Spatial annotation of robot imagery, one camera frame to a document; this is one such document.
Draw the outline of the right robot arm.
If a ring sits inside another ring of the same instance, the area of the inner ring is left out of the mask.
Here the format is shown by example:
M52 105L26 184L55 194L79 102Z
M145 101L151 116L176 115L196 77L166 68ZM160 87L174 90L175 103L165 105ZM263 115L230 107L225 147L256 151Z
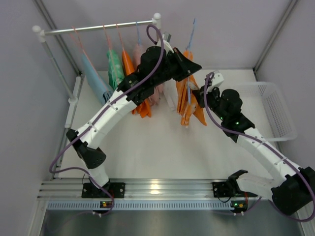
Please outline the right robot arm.
M206 91L202 87L192 93L208 114L214 113L220 118L218 127L226 136L250 153L271 176L259 177L239 170L228 177L233 194L249 192L266 198L287 216L315 201L314 170L293 163L262 137L255 125L242 114L243 101L236 90L220 92L218 87L214 87Z

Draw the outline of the blue wire hanger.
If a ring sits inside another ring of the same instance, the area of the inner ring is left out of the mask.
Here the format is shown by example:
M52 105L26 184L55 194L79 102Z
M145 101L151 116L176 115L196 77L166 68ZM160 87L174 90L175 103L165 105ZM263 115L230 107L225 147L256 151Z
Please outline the blue wire hanger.
M196 26L196 18L194 18L194 20L193 20L193 26L192 26L192 31L191 31L190 38L189 38L189 43L188 43L188 46L186 47L186 50L188 51L188 56L191 55L191 46L192 46L195 26ZM189 83L190 83L190 77L188 77L188 82L187 82L188 104L190 105L191 104L191 94L190 94Z

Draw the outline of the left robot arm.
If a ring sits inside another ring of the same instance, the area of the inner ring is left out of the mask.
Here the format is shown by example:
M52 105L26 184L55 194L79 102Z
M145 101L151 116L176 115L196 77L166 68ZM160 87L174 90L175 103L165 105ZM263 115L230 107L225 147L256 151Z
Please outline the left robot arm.
M155 87L171 79L179 82L201 70L201 65L185 57L178 48L169 51L151 46L140 57L137 70L125 76L108 102L77 130L66 137L87 168L91 183L108 190L110 179L105 171L106 154L99 145L108 132L128 113L153 95Z

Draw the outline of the light blue trousers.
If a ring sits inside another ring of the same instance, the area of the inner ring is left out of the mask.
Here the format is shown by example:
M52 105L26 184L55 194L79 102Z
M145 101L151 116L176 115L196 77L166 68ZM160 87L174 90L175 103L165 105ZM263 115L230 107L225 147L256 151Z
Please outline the light blue trousers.
M103 106L111 98L113 94L112 87L105 81L105 79L94 69L88 57L83 53L81 55L83 65L83 72L87 78L87 82L92 89L94 95L99 103Z

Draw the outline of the orange white patterned trousers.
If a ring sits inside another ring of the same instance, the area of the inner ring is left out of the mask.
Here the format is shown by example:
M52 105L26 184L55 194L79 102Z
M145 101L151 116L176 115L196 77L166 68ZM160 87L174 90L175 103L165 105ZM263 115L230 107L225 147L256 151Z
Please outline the orange white patterned trousers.
M192 94L193 90L199 89L193 75L176 82L178 94L177 113L181 115L181 125L188 127L190 117L194 115L201 124L207 125L203 108L198 105L196 97Z

